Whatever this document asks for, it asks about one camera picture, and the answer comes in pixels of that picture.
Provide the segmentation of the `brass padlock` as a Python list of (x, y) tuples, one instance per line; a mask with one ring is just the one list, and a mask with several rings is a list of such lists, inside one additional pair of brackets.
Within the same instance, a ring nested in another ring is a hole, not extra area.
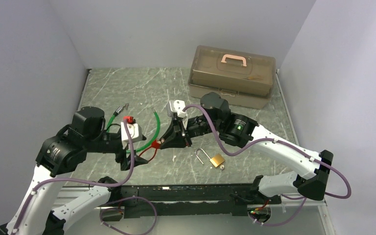
[(194, 154), (201, 164), (204, 164), (204, 162), (200, 158), (199, 152), (202, 152), (209, 159), (210, 163), (213, 165), (214, 168), (220, 167), (220, 165), (224, 165), (225, 163), (225, 159), (221, 154), (216, 154), (215, 156), (210, 157), (209, 154), (203, 148), (198, 148), (195, 150)]

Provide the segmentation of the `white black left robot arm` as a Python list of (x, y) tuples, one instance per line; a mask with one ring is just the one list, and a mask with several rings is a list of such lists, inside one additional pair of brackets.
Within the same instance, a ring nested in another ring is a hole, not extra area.
[(132, 174), (136, 162), (133, 144), (145, 140), (132, 117), (125, 118), (116, 133), (108, 132), (102, 109), (87, 106), (77, 111), (70, 124), (45, 140), (36, 158), (33, 178), (13, 218), (0, 225), (0, 235), (63, 235), (73, 223), (95, 207), (116, 205), (122, 198), (122, 182), (103, 177), (82, 180), (90, 189), (71, 202), (54, 208), (59, 191), (72, 182), (72, 173), (88, 153), (115, 154), (122, 170)]

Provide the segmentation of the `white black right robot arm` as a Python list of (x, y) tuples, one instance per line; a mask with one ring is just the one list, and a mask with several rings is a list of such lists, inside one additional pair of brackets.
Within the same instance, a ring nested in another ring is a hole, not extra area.
[(275, 176), (257, 176), (250, 189), (254, 202), (262, 203), (267, 198), (289, 193), (316, 201), (324, 199), (328, 166), (333, 159), (331, 152), (307, 150), (273, 134), (255, 120), (233, 113), (228, 101), (217, 93), (202, 96), (196, 107), (202, 114), (189, 118), (184, 101), (167, 103), (171, 123), (160, 137), (160, 149), (190, 147), (192, 138), (212, 133), (220, 146), (226, 143), (239, 147), (234, 156), (247, 149), (264, 152), (291, 169), (289, 173)]

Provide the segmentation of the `beige plastic toolbox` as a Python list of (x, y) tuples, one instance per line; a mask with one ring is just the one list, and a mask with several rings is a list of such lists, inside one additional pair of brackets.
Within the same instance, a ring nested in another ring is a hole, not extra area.
[(270, 56), (198, 46), (188, 77), (189, 94), (215, 92), (231, 105), (262, 109), (271, 99), (276, 59)]

